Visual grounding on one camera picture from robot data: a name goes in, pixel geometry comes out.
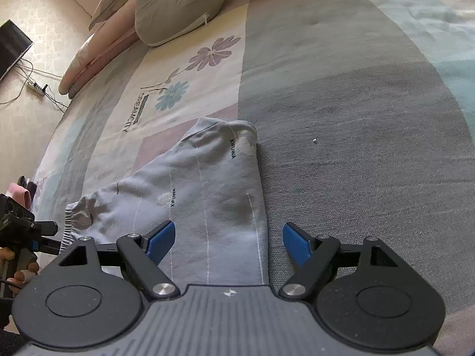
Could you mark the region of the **person's left hand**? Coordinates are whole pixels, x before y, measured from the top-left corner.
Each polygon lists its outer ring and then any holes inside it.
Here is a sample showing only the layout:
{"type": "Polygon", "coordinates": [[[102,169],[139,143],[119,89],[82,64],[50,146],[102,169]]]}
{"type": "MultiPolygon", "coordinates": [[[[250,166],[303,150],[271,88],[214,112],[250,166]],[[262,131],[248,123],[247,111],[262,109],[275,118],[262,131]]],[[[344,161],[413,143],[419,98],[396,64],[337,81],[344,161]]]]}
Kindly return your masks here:
{"type": "MultiPolygon", "coordinates": [[[[1,248],[1,273],[3,273],[8,261],[12,261],[15,258],[15,253],[7,247],[1,248]]],[[[17,271],[12,277],[1,278],[7,282],[7,286],[13,293],[18,293],[20,289],[28,284],[39,272],[39,264],[37,262],[30,262],[23,270],[17,271]]]]}

